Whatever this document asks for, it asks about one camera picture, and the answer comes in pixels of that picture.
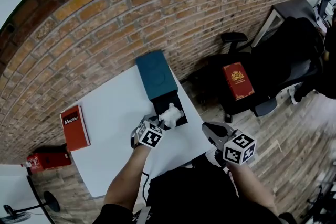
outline white desk leg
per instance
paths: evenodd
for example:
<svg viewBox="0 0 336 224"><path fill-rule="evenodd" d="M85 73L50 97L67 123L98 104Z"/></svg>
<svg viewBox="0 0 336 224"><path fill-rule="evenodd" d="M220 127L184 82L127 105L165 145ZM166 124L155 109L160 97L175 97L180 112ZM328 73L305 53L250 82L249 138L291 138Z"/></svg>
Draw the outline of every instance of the white desk leg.
<svg viewBox="0 0 336 224"><path fill-rule="evenodd" d="M276 17L283 19L283 17L275 9L273 9L271 14L268 16L267 21L264 23L263 27L261 28L259 33L256 35L256 38L253 40L251 44L252 48L255 47L259 43L259 41L264 36L264 34L268 30L268 28L271 26L272 22L274 21Z"/></svg>

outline person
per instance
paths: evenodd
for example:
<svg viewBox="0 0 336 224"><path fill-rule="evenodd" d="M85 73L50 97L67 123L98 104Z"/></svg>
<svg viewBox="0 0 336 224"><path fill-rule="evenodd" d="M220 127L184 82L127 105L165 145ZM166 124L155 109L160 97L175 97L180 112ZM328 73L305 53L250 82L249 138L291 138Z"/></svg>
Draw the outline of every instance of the person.
<svg viewBox="0 0 336 224"><path fill-rule="evenodd" d="M273 195L247 164L227 164L238 196L230 177L205 154L192 161L193 168L178 167L152 179L146 207L133 214L150 150L141 144L134 149L112 181L94 224L287 223L277 217Z"/></svg>
<svg viewBox="0 0 336 224"><path fill-rule="evenodd" d="M293 104L301 102L302 98L312 90L330 99L336 99L336 88L333 80L330 79L334 77L336 68L336 10L332 17L332 26L328 28L325 35L324 46L322 74L304 81L297 91L289 90Z"/></svg>

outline sneaker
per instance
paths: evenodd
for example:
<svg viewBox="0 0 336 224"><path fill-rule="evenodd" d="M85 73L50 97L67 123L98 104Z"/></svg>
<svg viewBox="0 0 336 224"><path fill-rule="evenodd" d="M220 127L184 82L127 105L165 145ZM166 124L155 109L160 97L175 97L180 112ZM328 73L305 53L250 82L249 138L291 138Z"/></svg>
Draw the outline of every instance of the sneaker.
<svg viewBox="0 0 336 224"><path fill-rule="evenodd" d="M290 95L290 97L291 97L292 103L293 103L293 104L297 104L298 102L295 101L295 98L294 98L295 87L289 88L289 89L288 89L288 93L289 93L289 95Z"/></svg>

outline white crumpled object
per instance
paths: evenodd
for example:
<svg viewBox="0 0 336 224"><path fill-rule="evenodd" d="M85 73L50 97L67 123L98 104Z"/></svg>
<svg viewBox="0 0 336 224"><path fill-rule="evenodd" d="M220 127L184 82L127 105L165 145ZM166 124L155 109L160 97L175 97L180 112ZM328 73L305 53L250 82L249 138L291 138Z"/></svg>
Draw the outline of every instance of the white crumpled object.
<svg viewBox="0 0 336 224"><path fill-rule="evenodd" d="M176 122L179 120L179 118L183 116L183 111L178 110L178 108L176 108L173 103L170 103L169 108L164 113L159 115L159 121L164 120L164 125L173 129L176 127Z"/></svg>

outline gray desk top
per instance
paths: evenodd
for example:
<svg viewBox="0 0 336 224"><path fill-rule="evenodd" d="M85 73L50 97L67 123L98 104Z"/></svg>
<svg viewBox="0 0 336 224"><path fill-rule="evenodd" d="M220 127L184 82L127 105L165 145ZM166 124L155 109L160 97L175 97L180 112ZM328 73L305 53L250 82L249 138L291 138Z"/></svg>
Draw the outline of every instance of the gray desk top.
<svg viewBox="0 0 336 224"><path fill-rule="evenodd" d="M284 19L290 16L294 18L305 17L309 19L315 26L317 26L313 7L308 3L307 0L288 0L274 5L273 8Z"/></svg>

